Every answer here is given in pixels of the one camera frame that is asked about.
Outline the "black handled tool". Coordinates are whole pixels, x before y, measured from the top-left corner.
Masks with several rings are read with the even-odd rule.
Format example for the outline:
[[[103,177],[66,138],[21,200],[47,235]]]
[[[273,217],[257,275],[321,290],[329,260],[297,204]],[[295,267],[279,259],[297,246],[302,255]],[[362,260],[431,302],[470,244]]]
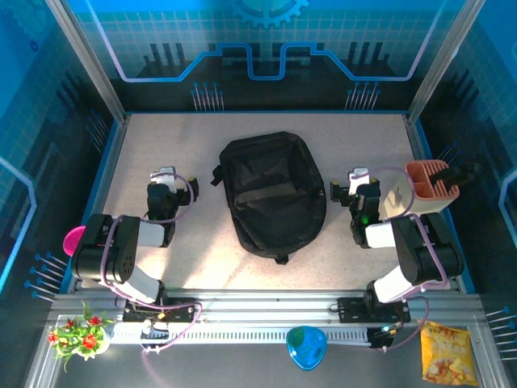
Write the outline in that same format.
[[[453,186],[463,186],[473,182],[481,173],[481,164],[467,162],[459,166],[445,168],[429,177],[432,186],[441,181],[447,191]]]

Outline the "black controller box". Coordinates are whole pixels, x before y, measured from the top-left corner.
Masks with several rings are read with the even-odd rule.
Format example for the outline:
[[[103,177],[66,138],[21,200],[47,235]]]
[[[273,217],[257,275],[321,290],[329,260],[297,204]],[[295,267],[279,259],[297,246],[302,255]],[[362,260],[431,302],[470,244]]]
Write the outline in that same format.
[[[383,327],[370,327],[367,329],[368,342],[370,348],[389,348],[392,346],[395,335],[404,327],[404,323],[392,323]]]

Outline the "yellow chips bag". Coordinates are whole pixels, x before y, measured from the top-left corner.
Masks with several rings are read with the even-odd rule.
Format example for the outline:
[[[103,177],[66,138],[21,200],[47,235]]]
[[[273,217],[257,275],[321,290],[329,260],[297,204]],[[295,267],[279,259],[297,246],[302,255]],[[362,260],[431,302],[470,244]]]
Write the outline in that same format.
[[[478,386],[469,331],[426,321],[420,340],[424,381],[446,386]]]

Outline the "black backpack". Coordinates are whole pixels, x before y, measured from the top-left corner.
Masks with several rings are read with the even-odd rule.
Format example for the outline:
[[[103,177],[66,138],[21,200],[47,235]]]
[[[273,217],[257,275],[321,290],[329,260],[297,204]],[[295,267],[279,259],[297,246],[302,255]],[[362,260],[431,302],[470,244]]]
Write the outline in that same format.
[[[325,184],[295,133],[231,141],[212,174],[212,186],[224,185],[238,241],[249,253],[285,265],[322,230]]]

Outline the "pink plastic goblet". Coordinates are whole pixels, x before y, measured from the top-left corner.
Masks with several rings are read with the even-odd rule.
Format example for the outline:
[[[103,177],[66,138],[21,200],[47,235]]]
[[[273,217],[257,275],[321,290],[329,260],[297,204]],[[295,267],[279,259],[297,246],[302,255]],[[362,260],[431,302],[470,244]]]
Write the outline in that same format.
[[[73,228],[64,238],[62,248],[64,253],[68,256],[73,256],[78,244],[81,241],[82,235],[85,231],[85,226],[77,226]]]

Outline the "white connector board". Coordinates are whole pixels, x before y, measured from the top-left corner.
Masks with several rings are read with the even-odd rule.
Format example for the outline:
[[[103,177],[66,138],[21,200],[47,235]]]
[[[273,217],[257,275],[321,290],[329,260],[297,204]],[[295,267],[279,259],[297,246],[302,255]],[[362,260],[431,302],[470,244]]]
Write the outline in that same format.
[[[146,353],[149,353],[162,345],[165,345],[170,340],[170,333],[165,329],[157,329],[154,322],[146,320],[141,331],[140,345]]]

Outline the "aluminium frame post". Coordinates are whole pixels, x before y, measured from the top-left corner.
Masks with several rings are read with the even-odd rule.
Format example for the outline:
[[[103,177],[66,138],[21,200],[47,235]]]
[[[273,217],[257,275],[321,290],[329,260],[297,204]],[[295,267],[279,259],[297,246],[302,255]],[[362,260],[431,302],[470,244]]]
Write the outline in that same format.
[[[71,8],[65,0],[44,1],[114,120],[118,124],[125,124],[127,113]]]
[[[486,0],[465,0],[454,23],[449,29],[430,69],[422,80],[415,97],[408,110],[407,122],[409,125],[416,124],[424,108],[435,92],[446,70],[456,57],[460,46],[468,35]]]

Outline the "blue plastic bowl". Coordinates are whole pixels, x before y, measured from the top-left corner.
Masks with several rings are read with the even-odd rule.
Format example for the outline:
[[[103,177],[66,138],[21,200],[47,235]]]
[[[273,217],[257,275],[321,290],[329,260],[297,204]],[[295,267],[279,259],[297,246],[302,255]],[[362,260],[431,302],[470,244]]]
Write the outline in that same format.
[[[317,327],[294,327],[286,336],[289,356],[302,370],[315,369],[327,350],[326,334]]]

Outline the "artificial red flower plant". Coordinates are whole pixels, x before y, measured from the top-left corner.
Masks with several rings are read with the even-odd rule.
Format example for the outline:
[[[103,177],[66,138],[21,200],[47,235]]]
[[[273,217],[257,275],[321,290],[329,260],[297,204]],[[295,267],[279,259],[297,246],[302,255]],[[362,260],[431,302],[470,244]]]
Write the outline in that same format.
[[[48,344],[55,350],[56,358],[62,360],[65,372],[73,357],[79,356],[84,361],[94,360],[98,354],[107,351],[111,343],[107,327],[114,320],[104,315],[104,312],[94,314],[90,306],[82,301],[82,314],[68,318],[63,326],[48,330]]]

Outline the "beige orange pen holder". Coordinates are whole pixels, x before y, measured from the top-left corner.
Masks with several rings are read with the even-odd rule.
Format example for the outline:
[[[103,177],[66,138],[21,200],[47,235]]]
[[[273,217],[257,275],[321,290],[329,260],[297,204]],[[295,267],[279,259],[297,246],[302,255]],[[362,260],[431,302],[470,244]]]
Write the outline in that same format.
[[[387,217],[395,217],[405,210],[408,213],[421,215],[441,212],[460,196],[458,185],[449,183],[445,178],[433,175],[446,171],[452,173],[453,168],[445,161],[438,159],[416,160],[405,165],[405,171],[414,183],[414,200],[410,183],[405,175],[398,178],[386,194],[384,207]]]

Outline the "long aluminium mounting rail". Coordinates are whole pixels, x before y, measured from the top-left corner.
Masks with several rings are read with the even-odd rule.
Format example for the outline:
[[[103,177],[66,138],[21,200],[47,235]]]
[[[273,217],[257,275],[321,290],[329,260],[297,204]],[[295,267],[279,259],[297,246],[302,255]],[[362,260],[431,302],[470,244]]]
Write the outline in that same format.
[[[359,297],[362,290],[202,290],[172,289],[171,297],[194,298],[203,305],[200,320],[206,325],[238,327],[287,327],[309,324],[319,327],[339,325],[337,314],[329,311],[341,297]],[[486,322],[481,299],[476,294],[454,290],[426,291],[426,301],[408,302],[410,316],[420,319],[429,306],[431,321],[450,327],[467,327]],[[124,302],[107,289],[80,289],[73,294],[54,298],[50,315],[76,315],[86,302],[93,311],[105,312],[107,317],[122,314]]]

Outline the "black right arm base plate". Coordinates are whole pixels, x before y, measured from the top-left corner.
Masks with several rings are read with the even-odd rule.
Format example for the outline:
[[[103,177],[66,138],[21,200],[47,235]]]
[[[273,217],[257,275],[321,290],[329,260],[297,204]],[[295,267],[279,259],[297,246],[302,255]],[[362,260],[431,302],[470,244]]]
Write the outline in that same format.
[[[338,302],[340,323],[409,323],[410,309],[407,303],[383,304],[366,302],[363,297],[341,297]]]

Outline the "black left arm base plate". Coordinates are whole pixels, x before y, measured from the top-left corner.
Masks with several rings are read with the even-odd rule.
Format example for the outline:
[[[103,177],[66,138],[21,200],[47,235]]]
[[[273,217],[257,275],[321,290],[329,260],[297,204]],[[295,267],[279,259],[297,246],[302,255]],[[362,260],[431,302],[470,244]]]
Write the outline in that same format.
[[[122,321],[125,323],[143,323],[146,319],[152,323],[189,323],[195,316],[196,299],[192,297],[166,297],[156,301],[159,309],[126,301]]]

